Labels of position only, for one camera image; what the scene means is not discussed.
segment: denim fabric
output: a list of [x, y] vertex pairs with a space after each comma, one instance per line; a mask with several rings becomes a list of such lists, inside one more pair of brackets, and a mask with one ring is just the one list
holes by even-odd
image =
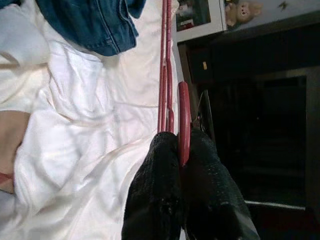
[[104, 56], [136, 46], [129, 14], [140, 17], [146, 0], [36, 0], [50, 25], [64, 38]]
[[5, 6], [8, 6], [10, 4], [20, 5], [20, 0], [0, 0], [0, 9], [3, 9]]

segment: white wall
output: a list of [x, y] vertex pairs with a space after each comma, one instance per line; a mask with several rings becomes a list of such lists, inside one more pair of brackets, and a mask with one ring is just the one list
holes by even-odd
[[250, 22], [243, 24], [234, 31], [263, 25], [299, 15], [320, 11], [320, 0], [285, 0], [286, 9], [278, 7], [284, 0], [252, 0], [263, 4], [262, 14]]

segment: white bedsheet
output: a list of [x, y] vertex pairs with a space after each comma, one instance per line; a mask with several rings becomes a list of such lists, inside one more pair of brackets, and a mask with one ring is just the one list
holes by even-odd
[[[157, 129], [160, 2], [147, 0], [134, 20], [136, 48], [101, 57], [66, 42], [24, 1], [50, 59], [17, 151], [15, 196], [0, 192], [1, 240], [121, 239], [128, 189]], [[172, 69], [176, 108], [174, 60]]]

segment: black fabric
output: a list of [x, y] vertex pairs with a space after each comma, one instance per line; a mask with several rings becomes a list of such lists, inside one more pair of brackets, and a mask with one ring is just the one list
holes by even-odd
[[128, 192], [122, 240], [178, 240], [182, 193], [177, 137], [157, 134]]
[[216, 145], [198, 129], [191, 132], [190, 156], [181, 179], [187, 239], [260, 239], [238, 186], [220, 162]]

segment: teddy bear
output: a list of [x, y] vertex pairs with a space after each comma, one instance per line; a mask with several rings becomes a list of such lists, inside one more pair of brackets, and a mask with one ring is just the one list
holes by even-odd
[[226, 24], [234, 27], [236, 24], [245, 24], [262, 12], [263, 5], [258, 2], [243, 1], [235, 4], [230, 2], [225, 7]]

